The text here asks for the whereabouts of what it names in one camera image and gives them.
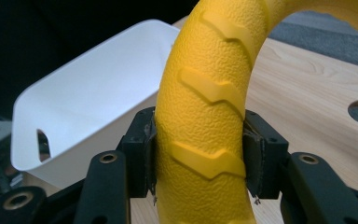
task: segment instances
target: wooden surface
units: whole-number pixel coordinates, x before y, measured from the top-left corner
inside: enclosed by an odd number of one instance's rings
[[[181,27],[183,21],[175,25]],[[289,143],[289,151],[324,158],[358,189],[358,122],[348,106],[358,100],[358,66],[267,39],[256,60],[246,108],[258,113]],[[58,189],[46,183],[49,194]],[[279,201],[253,204],[258,223],[282,223]],[[135,224],[158,223],[150,195],[131,199]]]

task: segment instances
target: textured yellow surface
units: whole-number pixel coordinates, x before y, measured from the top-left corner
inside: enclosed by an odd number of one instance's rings
[[[160,223],[255,222],[238,165],[247,87],[269,31],[302,9],[358,28],[350,0],[201,0],[188,17],[158,93]]]

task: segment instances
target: white plastic bin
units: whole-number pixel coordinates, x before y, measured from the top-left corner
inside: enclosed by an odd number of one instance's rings
[[[179,30],[137,23],[26,89],[14,105],[13,166],[60,189],[87,174],[91,158],[116,146],[136,112],[156,104]],[[39,160],[37,132],[50,158]]]

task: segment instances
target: dark background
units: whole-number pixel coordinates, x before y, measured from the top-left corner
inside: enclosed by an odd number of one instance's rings
[[[28,86],[148,19],[174,23],[197,0],[0,0],[0,116]]]

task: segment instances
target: yellow foam ring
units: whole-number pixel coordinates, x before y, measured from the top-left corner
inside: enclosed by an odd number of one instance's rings
[[[221,174],[245,178],[243,161],[226,149],[208,154],[186,144],[173,142],[170,146],[170,155],[176,161],[207,179],[213,179]]]
[[[237,111],[242,120],[245,119],[244,99],[232,83],[227,81],[213,82],[201,72],[190,67],[182,69],[179,78],[182,83],[209,103],[226,102]]]
[[[250,67],[255,65],[255,44],[251,33],[244,26],[239,26],[229,21],[227,18],[214,13],[205,11],[202,13],[202,20],[211,25],[215,31],[222,35],[226,40],[237,40],[242,44],[243,50],[248,54]]]
[[[199,0],[175,40],[155,114],[161,224],[255,223],[239,178],[238,118],[257,52],[275,25],[300,10],[330,13],[358,30],[358,0],[261,1]]]
[[[264,8],[265,18],[266,18],[266,32],[271,30],[272,27],[272,18],[271,18],[271,9],[272,9],[272,1],[274,0],[262,0],[260,1],[261,5]]]

